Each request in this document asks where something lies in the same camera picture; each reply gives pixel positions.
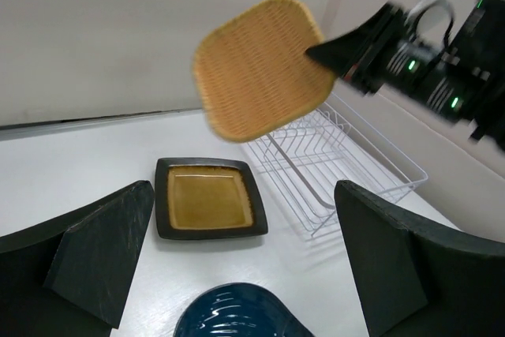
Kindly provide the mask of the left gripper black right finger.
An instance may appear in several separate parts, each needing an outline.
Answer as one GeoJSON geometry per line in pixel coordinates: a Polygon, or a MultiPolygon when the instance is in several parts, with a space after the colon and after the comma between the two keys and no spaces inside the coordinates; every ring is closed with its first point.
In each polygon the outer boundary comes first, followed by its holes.
{"type": "Polygon", "coordinates": [[[504,244],[392,204],[349,180],[335,206],[370,336],[502,336],[504,244]]]}

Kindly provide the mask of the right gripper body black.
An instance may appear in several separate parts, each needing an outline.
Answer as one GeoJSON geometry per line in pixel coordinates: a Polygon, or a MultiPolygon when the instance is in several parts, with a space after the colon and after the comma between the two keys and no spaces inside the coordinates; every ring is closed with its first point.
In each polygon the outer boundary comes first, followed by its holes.
{"type": "Polygon", "coordinates": [[[348,58],[342,79],[364,94],[378,92],[383,84],[408,88],[438,55],[416,36],[406,12],[391,2],[344,39],[348,58]]]}

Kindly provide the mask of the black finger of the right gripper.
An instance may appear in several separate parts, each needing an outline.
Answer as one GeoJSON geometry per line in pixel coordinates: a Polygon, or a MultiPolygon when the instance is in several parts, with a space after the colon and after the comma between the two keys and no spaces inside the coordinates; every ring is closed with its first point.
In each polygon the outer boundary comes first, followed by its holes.
{"type": "Polygon", "coordinates": [[[309,47],[305,50],[305,56],[337,77],[344,77],[371,46],[378,24],[371,18],[338,38],[309,47]]]}

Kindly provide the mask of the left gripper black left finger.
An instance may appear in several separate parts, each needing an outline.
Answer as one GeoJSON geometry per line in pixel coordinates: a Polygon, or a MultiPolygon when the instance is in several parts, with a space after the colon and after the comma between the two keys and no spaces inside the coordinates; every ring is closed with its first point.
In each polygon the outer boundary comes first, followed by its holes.
{"type": "Polygon", "coordinates": [[[134,182],[1,238],[3,336],[108,336],[121,323],[155,194],[134,182]]]}

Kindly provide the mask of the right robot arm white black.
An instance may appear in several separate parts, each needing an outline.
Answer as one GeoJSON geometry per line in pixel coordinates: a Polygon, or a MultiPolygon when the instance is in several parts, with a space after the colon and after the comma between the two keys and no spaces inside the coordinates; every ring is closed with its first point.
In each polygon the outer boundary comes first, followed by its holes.
{"type": "Polygon", "coordinates": [[[474,122],[471,139],[504,146],[504,0],[477,0],[454,38],[425,43],[420,19],[387,2],[364,24],[306,55],[368,95],[383,85],[451,124],[474,122]]]}

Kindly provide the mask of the woven bamboo square plate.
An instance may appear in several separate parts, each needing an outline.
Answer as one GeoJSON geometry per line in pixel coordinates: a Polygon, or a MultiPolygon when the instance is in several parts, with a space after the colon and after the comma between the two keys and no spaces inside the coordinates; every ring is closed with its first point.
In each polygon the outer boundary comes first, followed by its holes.
{"type": "Polygon", "coordinates": [[[298,0],[263,0],[206,36],[193,77],[213,132],[244,143],[315,110],[336,79],[305,54],[323,41],[298,0]]]}

